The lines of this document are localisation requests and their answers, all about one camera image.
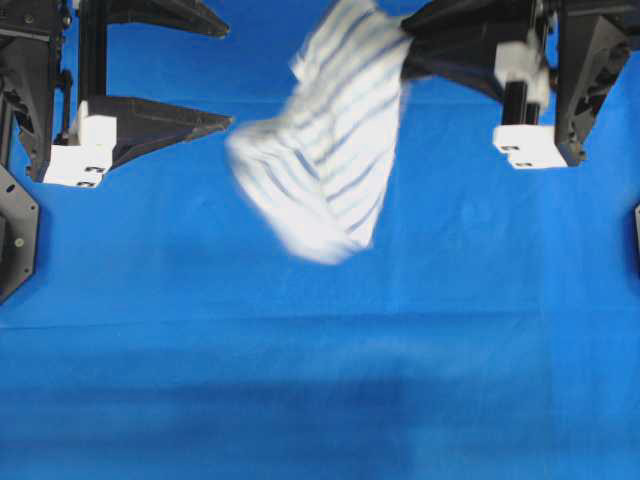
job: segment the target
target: metal rod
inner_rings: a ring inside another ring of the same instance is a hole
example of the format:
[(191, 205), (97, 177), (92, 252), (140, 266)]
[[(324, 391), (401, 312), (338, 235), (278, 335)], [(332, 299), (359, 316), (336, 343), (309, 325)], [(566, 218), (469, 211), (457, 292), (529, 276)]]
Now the metal rod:
[(0, 100), (0, 166), (9, 168), (9, 155), (11, 153), (11, 133), (13, 130), (13, 109), (5, 101), (4, 96)]
[(502, 125), (522, 125), (527, 114), (527, 82), (507, 82)]
[(78, 105), (107, 94), (107, 8), (104, 0), (81, 0)]

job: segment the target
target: blue table surface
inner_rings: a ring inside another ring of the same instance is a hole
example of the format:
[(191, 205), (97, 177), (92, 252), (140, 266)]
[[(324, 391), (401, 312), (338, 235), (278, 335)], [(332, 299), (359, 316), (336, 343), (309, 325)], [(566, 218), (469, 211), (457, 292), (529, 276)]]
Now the blue table surface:
[[(328, 2), (205, 3), (227, 39), (111, 27), (109, 93), (276, 115)], [(95, 191), (31, 183), (15, 145), (43, 213), (0, 307), (0, 478), (640, 478), (638, 78), (583, 166), (540, 172), (492, 146), (499, 105), (414, 84), (375, 245), (338, 267), (284, 251), (226, 134)]]

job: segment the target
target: blue backdrop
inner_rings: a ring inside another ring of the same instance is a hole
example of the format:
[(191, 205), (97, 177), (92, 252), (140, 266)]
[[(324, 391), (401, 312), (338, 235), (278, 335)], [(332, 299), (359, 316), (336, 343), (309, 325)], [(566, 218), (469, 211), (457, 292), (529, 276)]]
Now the blue backdrop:
[[(112, 27), (109, 93), (277, 114), (328, 2), (206, 3), (227, 39)], [(0, 309), (0, 478), (640, 478), (638, 78), (547, 172), (495, 151), (498, 105), (414, 85), (375, 247), (332, 268), (244, 202), (225, 134), (96, 191), (30, 183), (15, 147), (43, 215)]]

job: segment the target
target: white towel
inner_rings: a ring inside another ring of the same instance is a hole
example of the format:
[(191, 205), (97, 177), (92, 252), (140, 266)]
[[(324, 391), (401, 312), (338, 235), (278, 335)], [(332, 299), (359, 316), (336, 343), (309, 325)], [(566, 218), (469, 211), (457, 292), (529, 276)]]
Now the white towel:
[(237, 181), (295, 255), (370, 246), (395, 159), (410, 38), (371, 0), (340, 0), (292, 66), (284, 112), (229, 139)]

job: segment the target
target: black metal bracket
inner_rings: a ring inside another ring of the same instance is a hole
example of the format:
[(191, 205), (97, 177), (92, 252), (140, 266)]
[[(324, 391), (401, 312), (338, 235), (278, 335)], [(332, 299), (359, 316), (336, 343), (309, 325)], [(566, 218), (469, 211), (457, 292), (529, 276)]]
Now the black metal bracket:
[(0, 304), (34, 272), (38, 204), (9, 173), (13, 113), (0, 101)]
[(498, 82), (496, 52), (535, 33), (546, 59), (557, 25), (559, 67), (549, 76), (557, 93), (555, 144), (577, 166), (607, 95), (640, 48), (639, 7), (639, 0), (434, 0), (403, 22), (414, 37), (403, 77), (445, 77), (502, 102), (503, 125), (537, 125), (540, 106), (527, 102), (527, 85)]
[[(45, 181), (52, 144), (66, 146), (70, 129), (70, 72), (61, 70), (68, 0), (0, 0), (0, 92), (14, 111), (35, 182)], [(149, 23), (223, 37), (229, 27), (200, 0), (74, 0), (80, 19), (78, 106), (117, 119), (113, 167), (158, 148), (224, 130), (231, 118), (140, 99), (107, 96), (108, 26)], [(52, 142), (54, 95), (64, 95), (62, 131)], [(77, 186), (92, 187), (82, 182)]]

